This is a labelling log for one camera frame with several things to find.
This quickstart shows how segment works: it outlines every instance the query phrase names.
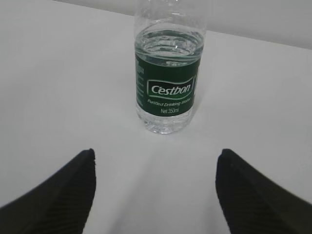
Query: bottle label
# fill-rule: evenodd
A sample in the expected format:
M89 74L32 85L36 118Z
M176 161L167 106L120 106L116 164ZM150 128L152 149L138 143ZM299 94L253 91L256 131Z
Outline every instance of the bottle label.
M136 55L136 101L155 116L177 116L190 110L194 103L200 60L187 66L167 63L170 66L158 66Z

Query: water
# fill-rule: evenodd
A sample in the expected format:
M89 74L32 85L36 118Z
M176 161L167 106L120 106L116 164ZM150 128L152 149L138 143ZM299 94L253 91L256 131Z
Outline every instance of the water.
M161 67L182 67L197 62L202 54L204 38L197 32L174 30L142 31L136 37L136 55L145 62ZM138 104L136 111L148 130L168 134L176 132L192 119L192 110L178 116L159 117L145 112Z

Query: white table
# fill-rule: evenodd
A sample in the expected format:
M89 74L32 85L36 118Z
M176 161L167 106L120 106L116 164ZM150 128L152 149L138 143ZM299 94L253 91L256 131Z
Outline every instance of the white table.
M0 206L88 148L86 234L229 233L214 185L223 148L312 202L312 51L208 32L195 117L161 136L135 113L132 29L131 16L0 1Z

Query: bottle base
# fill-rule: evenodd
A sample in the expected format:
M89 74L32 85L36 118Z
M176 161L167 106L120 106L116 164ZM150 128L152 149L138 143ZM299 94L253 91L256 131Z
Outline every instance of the bottle base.
M145 112L139 105L136 105L136 112L144 122L145 128L153 133L170 134L180 131L186 127L192 119L192 108L178 116L160 117Z

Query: clear plastic bottle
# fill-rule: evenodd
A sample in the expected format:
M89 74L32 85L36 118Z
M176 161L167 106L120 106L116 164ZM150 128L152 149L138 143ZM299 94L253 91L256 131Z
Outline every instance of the clear plastic bottle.
M206 14L206 0L137 0L136 110L152 132L192 119Z

